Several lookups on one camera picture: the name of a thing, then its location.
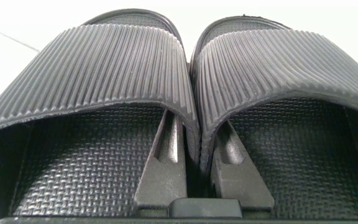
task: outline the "textured footbed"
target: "textured footbed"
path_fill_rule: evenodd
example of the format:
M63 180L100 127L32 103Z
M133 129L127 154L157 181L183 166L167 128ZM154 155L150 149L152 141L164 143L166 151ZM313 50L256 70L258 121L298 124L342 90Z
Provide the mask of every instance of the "textured footbed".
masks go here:
M230 122L275 199L273 218L358 220L358 150L343 106L292 98Z
M142 14L114 16L112 18L103 19L95 24L137 25L137 26L158 27L160 29L168 30L168 31L170 30L169 27L167 27L163 22Z
M226 21L217 26L213 27L208 35L205 36L202 46L204 47L208 44L209 41L213 40L215 37L218 37L223 34L230 32L244 31L244 30L260 30L260 29L277 29L274 26L268 24L258 23L258 22L249 22L249 21Z
M125 106L36 121L10 215L127 217L163 109Z

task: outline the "black slide sandal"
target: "black slide sandal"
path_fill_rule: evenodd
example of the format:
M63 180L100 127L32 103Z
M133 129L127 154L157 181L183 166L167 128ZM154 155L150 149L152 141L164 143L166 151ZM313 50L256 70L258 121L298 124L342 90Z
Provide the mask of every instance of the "black slide sandal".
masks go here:
M249 27L195 48L201 170L246 219L358 220L358 64L318 34Z
M61 33L0 96L0 219L164 217L186 197L182 122L197 154L185 55L169 32Z

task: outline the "white background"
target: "white background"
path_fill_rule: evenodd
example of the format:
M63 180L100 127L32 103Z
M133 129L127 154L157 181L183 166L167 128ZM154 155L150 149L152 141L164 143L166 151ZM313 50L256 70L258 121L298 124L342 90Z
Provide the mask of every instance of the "white background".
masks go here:
M240 6L226 0L214 4L211 1L0 1L0 94L37 55L35 50L8 37L42 50L65 29L104 12L129 7L150 9L167 16L179 30L187 58L206 26L223 17L245 14L322 34L358 62L358 1L340 3L344 7L338 7L335 1L283 0L244 1Z

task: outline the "slide sandal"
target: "slide sandal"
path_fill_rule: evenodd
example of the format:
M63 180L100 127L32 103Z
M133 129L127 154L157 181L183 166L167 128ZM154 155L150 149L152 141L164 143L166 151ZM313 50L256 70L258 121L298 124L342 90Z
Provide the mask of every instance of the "slide sandal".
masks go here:
M66 30L0 96L0 220L164 217L186 197L185 139L199 154L174 35L122 24Z
M246 219L358 220L358 64L318 34L221 21L191 62L213 193Z

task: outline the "ribbed strap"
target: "ribbed strap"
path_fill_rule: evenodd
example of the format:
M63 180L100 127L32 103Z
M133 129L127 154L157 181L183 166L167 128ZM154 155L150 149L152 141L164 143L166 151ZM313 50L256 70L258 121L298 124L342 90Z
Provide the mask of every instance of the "ribbed strap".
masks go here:
M99 24L62 32L0 96L0 129L123 103L161 105L179 115L197 159L200 131L185 54L176 37L154 27Z
M295 30L224 34L204 47L196 69L202 170L220 125L251 106L305 96L358 110L358 63L318 34Z

